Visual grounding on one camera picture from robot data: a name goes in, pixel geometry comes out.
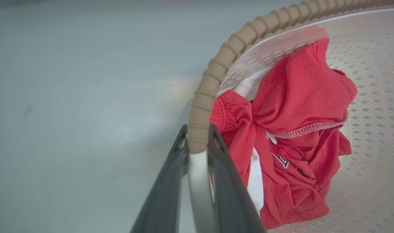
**gray wall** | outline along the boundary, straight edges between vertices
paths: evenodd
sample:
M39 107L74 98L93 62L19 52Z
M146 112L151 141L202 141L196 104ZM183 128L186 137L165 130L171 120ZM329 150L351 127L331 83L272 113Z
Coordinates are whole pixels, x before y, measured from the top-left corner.
M34 2L0 4L0 233L128 232L209 60L289 4Z

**crumpled laundry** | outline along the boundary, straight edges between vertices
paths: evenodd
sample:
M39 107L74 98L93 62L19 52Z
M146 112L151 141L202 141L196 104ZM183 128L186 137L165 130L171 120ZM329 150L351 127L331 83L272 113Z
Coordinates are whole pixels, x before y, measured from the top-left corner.
M340 155L351 144L339 132L357 89L326 64L329 39L284 57L265 75L254 100L226 91L214 103L215 124L246 187L258 152L267 229L313 220L329 212L325 203Z

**white plastic laundry basket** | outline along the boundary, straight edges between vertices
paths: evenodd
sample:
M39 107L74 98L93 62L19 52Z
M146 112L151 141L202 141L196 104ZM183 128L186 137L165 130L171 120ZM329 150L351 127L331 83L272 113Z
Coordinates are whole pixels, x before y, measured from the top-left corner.
M222 46L203 75L188 124L190 152L205 150L216 96L327 37L327 63L358 88L348 108L353 153L332 180L329 214L271 232L394 233L394 1L307 1L248 23Z

